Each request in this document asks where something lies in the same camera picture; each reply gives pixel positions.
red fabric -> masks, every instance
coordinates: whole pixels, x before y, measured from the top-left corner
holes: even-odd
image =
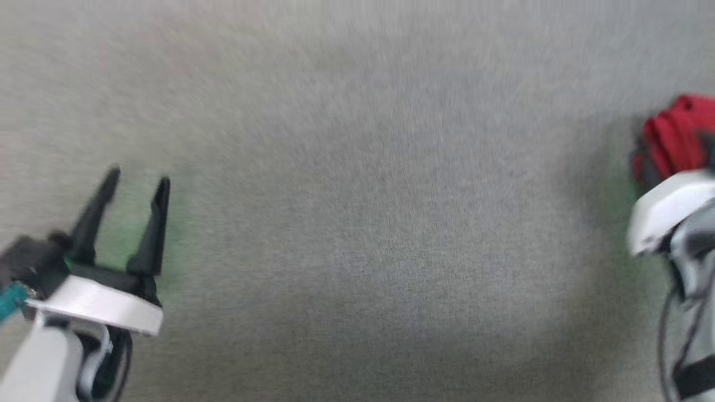
[[[715,132],[715,99],[700,95],[681,95],[670,109],[648,119],[643,126],[646,151],[664,180],[705,165],[698,138],[703,131]]]

red cloth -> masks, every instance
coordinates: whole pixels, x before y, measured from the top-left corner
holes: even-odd
[[[643,126],[645,150],[664,180],[704,167],[706,150],[699,135],[708,131],[715,132],[715,99],[701,95],[681,95],[670,109],[648,119]],[[641,167],[634,168],[639,175]]]

dark gray fabric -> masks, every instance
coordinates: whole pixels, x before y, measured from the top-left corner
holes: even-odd
[[[652,401],[630,136],[715,92],[711,1],[3,0],[0,240],[171,176],[125,401]],[[0,331],[6,365],[28,325]]]

teal connector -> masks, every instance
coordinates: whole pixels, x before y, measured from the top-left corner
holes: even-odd
[[[27,292],[20,285],[12,285],[0,293],[0,323],[8,319],[27,300]]]

black strap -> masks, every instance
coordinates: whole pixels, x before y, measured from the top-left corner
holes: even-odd
[[[673,372],[680,399],[687,399],[715,388],[715,355]]]

